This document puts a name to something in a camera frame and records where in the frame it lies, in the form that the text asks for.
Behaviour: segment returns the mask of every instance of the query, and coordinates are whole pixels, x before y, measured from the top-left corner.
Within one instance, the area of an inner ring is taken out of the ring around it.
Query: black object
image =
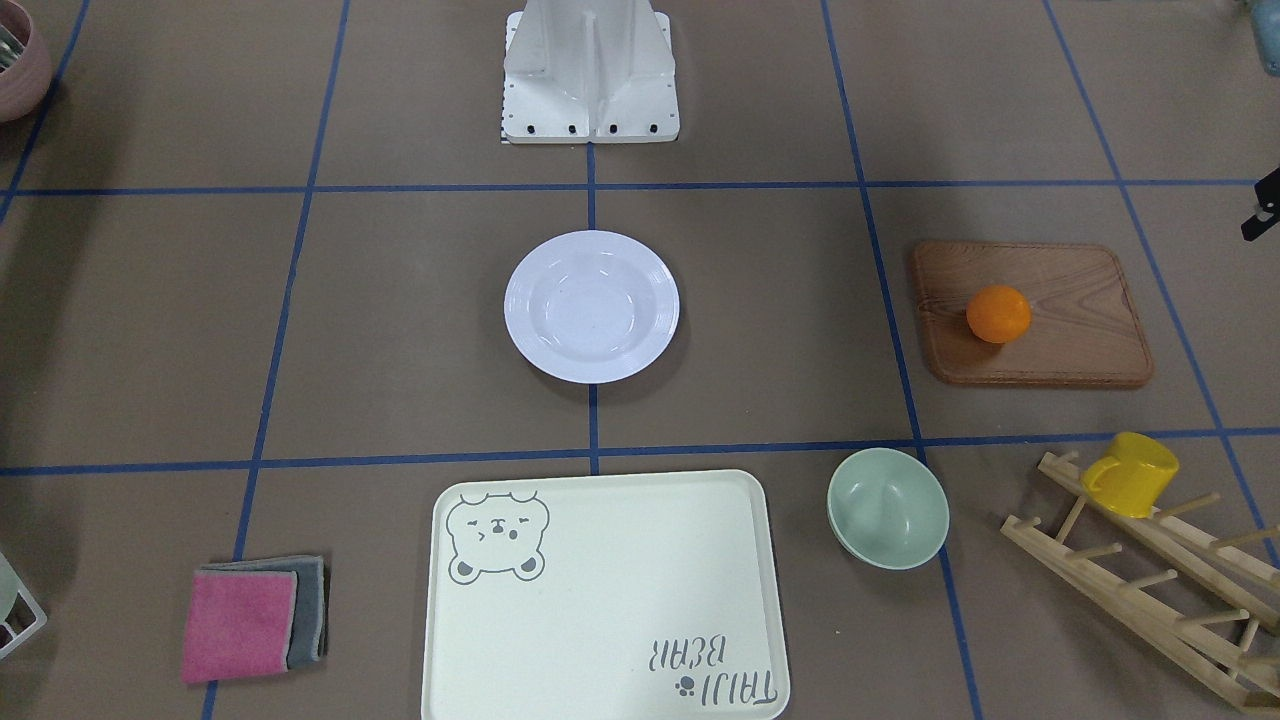
[[[1253,186],[1253,192],[1258,196],[1258,214],[1240,225],[1240,233],[1249,242],[1280,223],[1280,168],[1260,179]]]

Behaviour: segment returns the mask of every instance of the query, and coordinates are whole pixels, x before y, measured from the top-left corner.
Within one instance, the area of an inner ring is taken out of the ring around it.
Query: pink pot
[[[13,67],[0,72],[0,123],[4,123],[40,105],[54,79],[54,64],[45,38],[22,5],[0,0],[0,24],[27,46]]]

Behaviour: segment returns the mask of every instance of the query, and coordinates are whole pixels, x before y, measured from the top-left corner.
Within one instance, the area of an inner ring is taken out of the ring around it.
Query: orange fruit
[[[989,284],[969,300],[964,316],[973,334],[998,345],[1018,340],[1032,327],[1032,305],[1007,284]]]

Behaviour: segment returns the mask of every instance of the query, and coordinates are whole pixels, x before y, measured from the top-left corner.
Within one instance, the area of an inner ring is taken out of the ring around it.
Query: yellow mug
[[[1107,510],[1146,518],[1176,473],[1178,457],[1167,447],[1143,434],[1120,433],[1080,484]]]

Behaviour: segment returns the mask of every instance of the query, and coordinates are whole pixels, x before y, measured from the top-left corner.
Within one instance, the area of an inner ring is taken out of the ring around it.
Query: bear drawing
[[[479,501],[458,500],[444,528],[453,538],[449,577],[468,585],[481,573],[511,571],[521,580],[543,573],[543,530],[550,519],[536,493],[521,500],[516,493],[485,495]]]

